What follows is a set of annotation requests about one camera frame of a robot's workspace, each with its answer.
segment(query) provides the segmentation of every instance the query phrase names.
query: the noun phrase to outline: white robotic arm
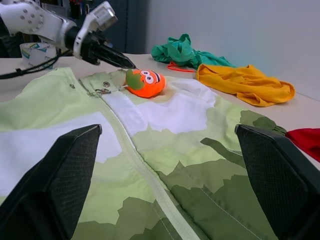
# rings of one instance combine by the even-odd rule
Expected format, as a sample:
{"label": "white robotic arm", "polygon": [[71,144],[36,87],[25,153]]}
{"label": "white robotic arm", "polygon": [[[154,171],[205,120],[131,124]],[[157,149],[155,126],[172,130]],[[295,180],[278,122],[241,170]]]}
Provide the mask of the white robotic arm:
{"label": "white robotic arm", "polygon": [[107,1],[91,11],[81,28],[62,16],[46,11],[33,0],[4,0],[0,3],[0,24],[14,35],[18,32],[38,35],[62,50],[69,49],[78,59],[98,65],[100,60],[116,67],[135,68],[122,53],[106,46],[106,40],[95,31],[105,31],[117,21]]}

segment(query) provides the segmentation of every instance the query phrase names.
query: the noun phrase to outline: jacket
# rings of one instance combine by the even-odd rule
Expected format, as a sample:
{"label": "jacket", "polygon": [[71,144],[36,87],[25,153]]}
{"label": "jacket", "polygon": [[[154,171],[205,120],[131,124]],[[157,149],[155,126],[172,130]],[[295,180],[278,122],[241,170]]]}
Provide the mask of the jacket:
{"label": "jacket", "polygon": [[0,103],[0,203],[55,140],[101,124],[91,185],[73,240],[275,240],[251,187],[236,124],[278,131],[195,79],[166,77],[154,98],[125,71],[76,79],[69,68]]}

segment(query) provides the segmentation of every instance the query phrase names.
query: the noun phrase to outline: black cable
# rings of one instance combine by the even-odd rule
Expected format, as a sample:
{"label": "black cable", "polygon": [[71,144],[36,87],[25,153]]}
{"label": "black cable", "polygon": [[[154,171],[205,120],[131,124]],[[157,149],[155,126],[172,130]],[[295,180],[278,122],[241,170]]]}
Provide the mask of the black cable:
{"label": "black cable", "polygon": [[16,77],[19,77],[19,76],[23,76],[23,75],[26,75],[26,74],[33,74],[33,73],[37,73],[37,72],[40,72],[42,70],[45,70],[45,69],[48,69],[50,68],[53,64],[55,64],[58,59],[64,55],[66,55],[67,53],[69,53],[70,51],[67,50],[63,53],[59,53],[57,56],[55,56],[54,58],[51,58],[50,60],[48,61],[45,61],[43,63],[40,63],[39,65],[36,65],[36,66],[33,66],[33,67],[30,67],[30,68],[27,68],[27,69],[24,69],[24,70],[21,70],[20,68],[17,68],[15,70],[15,72],[10,72],[10,73],[6,73],[6,74],[3,74],[3,75],[0,75],[0,80],[3,80],[3,79],[12,79],[12,78],[16,78]]}

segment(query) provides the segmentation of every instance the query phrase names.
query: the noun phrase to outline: zipper pull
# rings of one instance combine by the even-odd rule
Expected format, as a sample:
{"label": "zipper pull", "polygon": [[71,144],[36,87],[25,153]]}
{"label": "zipper pull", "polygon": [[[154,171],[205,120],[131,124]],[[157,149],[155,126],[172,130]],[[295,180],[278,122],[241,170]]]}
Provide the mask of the zipper pull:
{"label": "zipper pull", "polygon": [[113,90],[109,90],[107,88],[95,89],[94,92],[88,92],[87,94],[89,96],[96,96],[96,95],[101,96],[101,95],[104,95],[104,94],[111,94],[113,92],[116,92],[118,90],[124,89],[126,87],[128,87],[128,85],[120,86],[120,87],[117,87],[117,88],[115,88]]}

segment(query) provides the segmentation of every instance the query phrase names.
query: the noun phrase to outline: red string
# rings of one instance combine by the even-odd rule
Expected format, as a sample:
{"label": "red string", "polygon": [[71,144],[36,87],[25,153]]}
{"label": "red string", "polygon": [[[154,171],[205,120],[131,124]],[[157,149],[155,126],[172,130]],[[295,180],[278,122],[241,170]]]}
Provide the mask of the red string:
{"label": "red string", "polygon": [[168,69],[173,70],[173,71],[179,71],[179,72],[185,72],[185,73],[195,73],[196,70],[193,69],[185,69],[179,67],[175,62],[171,61],[168,66],[166,66]]}

